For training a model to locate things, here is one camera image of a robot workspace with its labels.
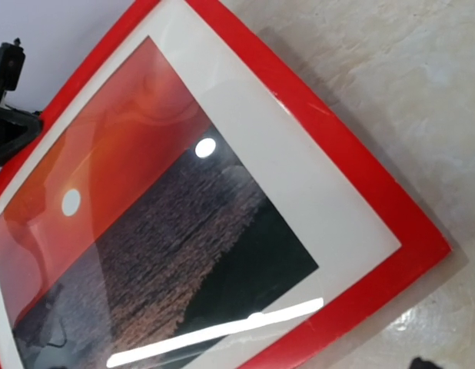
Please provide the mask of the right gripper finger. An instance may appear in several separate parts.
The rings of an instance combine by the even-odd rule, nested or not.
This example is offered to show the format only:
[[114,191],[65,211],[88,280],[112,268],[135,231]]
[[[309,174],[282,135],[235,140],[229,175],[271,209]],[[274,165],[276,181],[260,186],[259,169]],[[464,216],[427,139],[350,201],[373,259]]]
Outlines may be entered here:
[[432,361],[425,360],[422,357],[415,357],[410,362],[410,369],[443,369]]

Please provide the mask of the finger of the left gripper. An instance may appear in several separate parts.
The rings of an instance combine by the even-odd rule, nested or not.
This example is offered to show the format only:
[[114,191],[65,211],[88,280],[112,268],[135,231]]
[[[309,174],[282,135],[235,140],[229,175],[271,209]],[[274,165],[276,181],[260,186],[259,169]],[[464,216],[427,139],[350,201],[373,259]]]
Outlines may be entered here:
[[41,133],[43,122],[28,112],[0,107],[0,165],[5,165]]

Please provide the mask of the red wooden picture frame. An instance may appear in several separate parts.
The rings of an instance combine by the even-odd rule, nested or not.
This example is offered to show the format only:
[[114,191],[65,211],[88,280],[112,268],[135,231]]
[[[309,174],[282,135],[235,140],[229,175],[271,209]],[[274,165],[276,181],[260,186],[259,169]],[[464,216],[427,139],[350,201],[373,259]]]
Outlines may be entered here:
[[272,150],[293,171],[275,185],[297,195],[285,201],[291,223],[307,236],[325,234],[326,221],[314,217],[313,203],[329,198],[327,181],[306,180],[333,168],[382,220],[399,247],[368,272],[346,282],[325,273],[311,286],[326,301],[279,338],[259,339],[239,362],[242,368],[296,368],[375,314],[440,263],[450,246],[424,211],[369,152],[355,134],[234,14],[217,1],[136,1],[115,22],[45,109],[41,139],[0,171],[0,211],[24,181],[42,148],[56,139],[67,113],[80,105],[120,62],[136,38],[151,36],[194,95],[214,112],[217,99],[254,94],[265,141],[246,148],[263,161]]

